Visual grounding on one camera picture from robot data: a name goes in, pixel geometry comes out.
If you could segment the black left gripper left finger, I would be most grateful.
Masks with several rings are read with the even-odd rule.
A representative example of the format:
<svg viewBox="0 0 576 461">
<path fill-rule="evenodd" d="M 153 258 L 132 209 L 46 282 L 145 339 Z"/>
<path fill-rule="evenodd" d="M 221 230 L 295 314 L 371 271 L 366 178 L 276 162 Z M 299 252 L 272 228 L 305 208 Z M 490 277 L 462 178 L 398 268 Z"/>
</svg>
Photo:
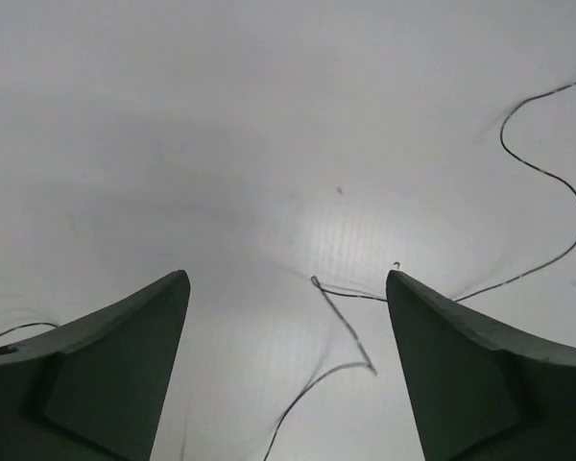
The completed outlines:
<svg viewBox="0 0 576 461">
<path fill-rule="evenodd" d="M 148 460 L 185 322 L 178 270 L 0 347 L 0 460 Z"/>
</svg>

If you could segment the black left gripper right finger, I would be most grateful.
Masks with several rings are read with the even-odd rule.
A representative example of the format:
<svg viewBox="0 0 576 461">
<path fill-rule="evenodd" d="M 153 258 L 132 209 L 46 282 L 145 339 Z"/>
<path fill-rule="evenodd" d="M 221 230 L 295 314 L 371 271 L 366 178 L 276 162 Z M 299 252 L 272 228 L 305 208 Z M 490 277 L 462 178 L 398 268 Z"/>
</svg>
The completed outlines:
<svg viewBox="0 0 576 461">
<path fill-rule="evenodd" d="M 576 348 L 392 270 L 389 315 L 427 460 L 576 460 Z"/>
</svg>

